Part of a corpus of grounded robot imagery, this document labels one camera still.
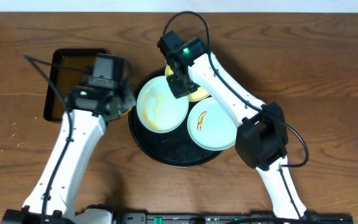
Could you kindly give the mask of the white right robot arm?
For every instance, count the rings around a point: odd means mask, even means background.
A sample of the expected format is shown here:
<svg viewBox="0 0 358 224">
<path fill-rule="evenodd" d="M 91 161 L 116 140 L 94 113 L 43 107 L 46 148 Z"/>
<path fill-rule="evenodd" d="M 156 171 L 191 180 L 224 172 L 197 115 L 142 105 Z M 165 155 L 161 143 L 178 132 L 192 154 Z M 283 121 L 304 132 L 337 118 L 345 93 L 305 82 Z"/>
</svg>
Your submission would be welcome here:
<svg viewBox="0 0 358 224">
<path fill-rule="evenodd" d="M 304 220 L 307 209 L 291 179 L 293 166 L 286 149 L 287 132 L 299 134 L 285 122 L 281 107 L 267 105 L 245 90 L 199 38 L 188 42 L 161 38 L 157 47 L 173 71 L 168 84 L 175 97 L 189 95 L 200 86 L 229 114 L 237 128 L 237 154 L 261 176 L 275 216 Z"/>
</svg>

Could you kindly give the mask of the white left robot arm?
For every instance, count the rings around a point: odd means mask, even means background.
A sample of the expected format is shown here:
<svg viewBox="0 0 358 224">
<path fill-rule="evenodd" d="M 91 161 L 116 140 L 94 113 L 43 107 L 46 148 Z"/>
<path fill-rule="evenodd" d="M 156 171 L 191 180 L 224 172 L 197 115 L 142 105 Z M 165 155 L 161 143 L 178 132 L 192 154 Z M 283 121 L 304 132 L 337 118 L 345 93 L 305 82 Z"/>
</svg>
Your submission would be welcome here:
<svg viewBox="0 0 358 224">
<path fill-rule="evenodd" d="M 41 178 L 20 210 L 8 209 L 2 223 L 114 223 L 102 205 L 76 214 L 78 191 L 91 155 L 108 123 L 136 104 L 127 80 L 90 78 L 65 98 L 58 139 Z"/>
</svg>

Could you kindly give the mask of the orange green scrub sponge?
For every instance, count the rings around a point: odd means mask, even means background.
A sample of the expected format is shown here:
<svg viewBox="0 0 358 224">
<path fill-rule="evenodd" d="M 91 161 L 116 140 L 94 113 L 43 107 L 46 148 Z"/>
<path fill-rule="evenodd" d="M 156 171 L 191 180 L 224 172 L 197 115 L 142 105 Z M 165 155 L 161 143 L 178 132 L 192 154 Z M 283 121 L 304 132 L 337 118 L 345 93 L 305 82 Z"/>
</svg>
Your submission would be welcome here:
<svg viewBox="0 0 358 224">
<path fill-rule="evenodd" d="M 123 96 L 116 95 L 111 102 L 111 116 L 122 116 L 136 105 L 133 93 L 125 93 Z"/>
</svg>

